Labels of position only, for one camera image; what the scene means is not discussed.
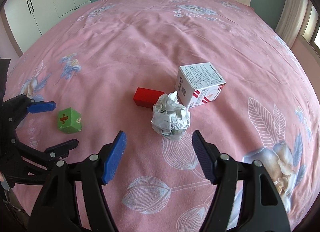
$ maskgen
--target pink bedsheet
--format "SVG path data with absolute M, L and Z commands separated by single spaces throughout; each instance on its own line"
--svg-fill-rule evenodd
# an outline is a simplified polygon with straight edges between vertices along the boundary
M 216 101 L 190 110 L 178 142 L 151 127 L 152 111 L 134 104 L 137 87 L 174 91 L 180 65 L 211 62 L 227 84 Z M 70 15 L 20 59 L 5 99 L 27 93 L 55 101 L 28 115 L 21 141 L 38 150 L 76 138 L 66 161 L 85 159 L 126 132 L 127 148 L 105 186 L 120 231 L 196 232 L 215 187 L 192 149 L 200 130 L 238 161 L 260 159 L 287 209 L 292 229 L 320 190 L 319 116 L 313 88 L 290 49 L 254 11 L 231 0 L 100 0 Z M 73 107 L 82 131 L 64 134 L 57 115 Z M 77 184 L 84 227 L 81 185 Z M 30 214 L 41 187 L 16 185 Z M 236 224 L 241 186 L 230 226 Z

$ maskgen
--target curtain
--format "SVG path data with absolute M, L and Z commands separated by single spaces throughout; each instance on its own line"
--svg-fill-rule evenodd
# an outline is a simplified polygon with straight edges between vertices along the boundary
M 292 47 L 306 14 L 308 0 L 285 0 L 276 33 L 289 48 Z

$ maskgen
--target white wardrobe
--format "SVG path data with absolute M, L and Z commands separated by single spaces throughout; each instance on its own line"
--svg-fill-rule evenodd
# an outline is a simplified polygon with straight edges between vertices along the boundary
M 90 0 L 7 0 L 4 11 L 24 53 L 59 21 L 88 3 Z

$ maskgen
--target bolt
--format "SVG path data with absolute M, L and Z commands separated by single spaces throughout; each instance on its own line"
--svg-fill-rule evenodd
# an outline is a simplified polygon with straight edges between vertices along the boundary
M 223 159 L 223 160 L 229 160 L 230 156 L 225 154 L 225 153 L 223 153 L 223 154 L 220 155 L 220 158 Z
M 254 163 L 255 166 L 258 166 L 258 167 L 262 166 L 262 162 L 257 160 L 257 159 L 253 163 Z
M 90 159 L 91 161 L 95 161 L 95 160 L 97 160 L 98 158 L 99 158 L 99 156 L 98 156 L 97 154 L 90 155 L 90 157 L 89 157 L 89 159 Z
M 63 160 L 60 160 L 57 162 L 57 166 L 58 167 L 62 167 L 64 165 L 64 161 Z

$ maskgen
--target white crumpled paper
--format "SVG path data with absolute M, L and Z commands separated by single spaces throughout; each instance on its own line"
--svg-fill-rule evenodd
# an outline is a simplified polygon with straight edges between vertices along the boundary
M 170 140 L 180 140 L 190 126 L 190 113 L 178 103 L 177 91 L 163 94 L 153 106 L 152 128 Z

